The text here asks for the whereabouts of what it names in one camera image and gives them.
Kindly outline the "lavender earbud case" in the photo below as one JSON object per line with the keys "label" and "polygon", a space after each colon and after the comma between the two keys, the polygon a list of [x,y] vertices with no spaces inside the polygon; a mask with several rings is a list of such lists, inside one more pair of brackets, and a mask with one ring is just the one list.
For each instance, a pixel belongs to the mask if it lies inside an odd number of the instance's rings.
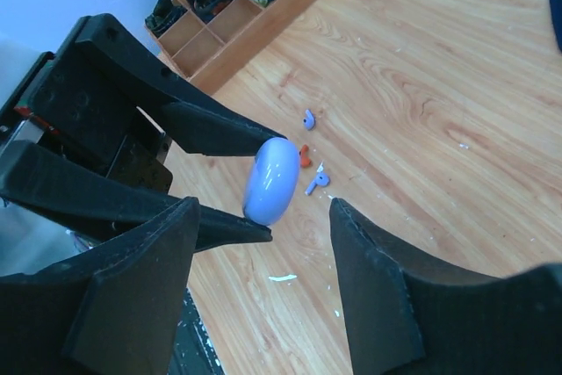
{"label": "lavender earbud case", "polygon": [[286,138],[267,140],[258,150],[242,203],[243,215],[271,226],[292,201],[299,178],[299,151]]}

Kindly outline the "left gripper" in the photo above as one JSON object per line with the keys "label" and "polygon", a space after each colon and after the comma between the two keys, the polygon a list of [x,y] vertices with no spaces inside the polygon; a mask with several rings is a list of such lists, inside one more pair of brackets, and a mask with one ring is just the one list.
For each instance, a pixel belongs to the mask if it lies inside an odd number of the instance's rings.
{"label": "left gripper", "polygon": [[183,79],[112,14],[87,16],[75,45],[95,68],[79,53],[45,52],[1,106],[3,145],[29,123],[44,147],[4,150],[1,197],[96,241],[180,201],[162,193],[171,139],[187,154],[254,156],[284,138]]}

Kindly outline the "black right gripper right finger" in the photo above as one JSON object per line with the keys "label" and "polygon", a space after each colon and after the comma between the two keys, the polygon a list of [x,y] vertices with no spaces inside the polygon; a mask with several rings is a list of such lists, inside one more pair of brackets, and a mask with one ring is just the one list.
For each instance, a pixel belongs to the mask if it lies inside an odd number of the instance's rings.
{"label": "black right gripper right finger", "polygon": [[343,199],[329,220],[354,373],[560,373],[559,264],[494,278],[416,248]]}

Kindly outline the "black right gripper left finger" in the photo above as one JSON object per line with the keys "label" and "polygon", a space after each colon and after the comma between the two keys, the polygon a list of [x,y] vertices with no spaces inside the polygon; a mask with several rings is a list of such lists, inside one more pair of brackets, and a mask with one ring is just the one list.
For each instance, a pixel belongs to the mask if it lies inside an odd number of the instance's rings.
{"label": "black right gripper left finger", "polygon": [[166,373],[199,220],[185,198],[78,256],[3,277],[2,373]]}

